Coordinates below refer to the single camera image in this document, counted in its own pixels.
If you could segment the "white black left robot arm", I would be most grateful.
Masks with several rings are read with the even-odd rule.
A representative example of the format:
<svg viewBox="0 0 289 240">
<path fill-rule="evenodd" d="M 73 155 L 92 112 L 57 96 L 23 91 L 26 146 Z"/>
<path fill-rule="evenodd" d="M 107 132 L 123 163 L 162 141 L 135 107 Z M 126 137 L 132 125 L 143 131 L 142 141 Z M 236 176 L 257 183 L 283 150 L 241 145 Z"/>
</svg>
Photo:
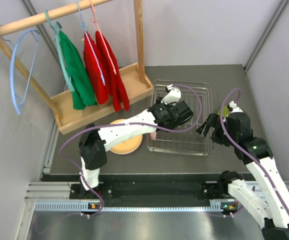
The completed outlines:
<svg viewBox="0 0 289 240">
<path fill-rule="evenodd" d="M 89 199 L 97 195 L 100 168 L 107 163 L 107 152 L 112 147 L 134 137 L 156 132 L 158 127 L 174 131 L 193 116 L 193 111 L 183 100 L 167 105 L 156 103 L 117 124 L 83 133 L 79 142 L 82 163 L 80 192 Z"/>
</svg>

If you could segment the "yellow plastic plate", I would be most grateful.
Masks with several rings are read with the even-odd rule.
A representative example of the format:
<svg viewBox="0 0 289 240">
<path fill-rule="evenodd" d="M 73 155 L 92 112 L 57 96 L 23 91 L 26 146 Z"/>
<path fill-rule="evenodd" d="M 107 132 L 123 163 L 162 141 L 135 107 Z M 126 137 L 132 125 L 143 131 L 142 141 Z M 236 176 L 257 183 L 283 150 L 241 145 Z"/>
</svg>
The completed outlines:
<svg viewBox="0 0 289 240">
<path fill-rule="evenodd" d="M 140 147 L 142 141 L 143 135 L 141 134 L 113 146 L 110 151 L 117 155 L 131 154 Z"/>
</svg>

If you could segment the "pink plastic plate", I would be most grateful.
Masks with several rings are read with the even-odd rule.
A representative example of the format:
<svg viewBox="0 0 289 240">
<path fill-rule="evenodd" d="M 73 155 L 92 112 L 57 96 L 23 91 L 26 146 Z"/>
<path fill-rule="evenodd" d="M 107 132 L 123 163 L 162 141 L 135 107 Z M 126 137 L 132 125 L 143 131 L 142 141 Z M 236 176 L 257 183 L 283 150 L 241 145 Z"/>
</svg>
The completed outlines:
<svg viewBox="0 0 289 240">
<path fill-rule="evenodd" d="M 151 138 L 153 141 L 155 141 L 155 140 L 157 139 L 157 132 L 152 132 L 152 133 L 150 134 L 150 138 Z"/>
</svg>

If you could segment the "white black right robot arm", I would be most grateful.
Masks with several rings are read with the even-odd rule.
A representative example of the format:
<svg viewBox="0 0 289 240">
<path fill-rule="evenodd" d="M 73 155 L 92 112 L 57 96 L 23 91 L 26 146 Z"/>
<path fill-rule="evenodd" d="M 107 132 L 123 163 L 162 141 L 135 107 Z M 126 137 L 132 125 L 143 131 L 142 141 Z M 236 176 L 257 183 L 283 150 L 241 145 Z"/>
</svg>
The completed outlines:
<svg viewBox="0 0 289 240">
<path fill-rule="evenodd" d="M 266 140 L 255 137 L 251 120 L 244 112 L 226 117 L 211 113 L 197 129 L 206 137 L 213 128 L 213 143 L 233 146 L 234 153 L 254 177 L 264 197 L 259 197 L 235 171 L 224 171 L 217 180 L 218 193 L 233 197 L 258 223 L 265 240 L 289 240 L 289 190 L 280 176 Z"/>
</svg>

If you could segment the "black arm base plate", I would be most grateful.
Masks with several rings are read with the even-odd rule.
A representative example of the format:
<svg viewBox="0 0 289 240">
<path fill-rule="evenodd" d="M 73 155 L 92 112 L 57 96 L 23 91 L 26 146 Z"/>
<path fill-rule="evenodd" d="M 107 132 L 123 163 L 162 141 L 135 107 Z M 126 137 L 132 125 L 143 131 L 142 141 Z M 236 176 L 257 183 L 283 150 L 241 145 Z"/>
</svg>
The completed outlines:
<svg viewBox="0 0 289 240">
<path fill-rule="evenodd" d="M 104 200 L 124 196 L 190 196 L 195 199 L 230 199 L 217 183 L 193 182 L 103 182 L 93 189 Z"/>
</svg>

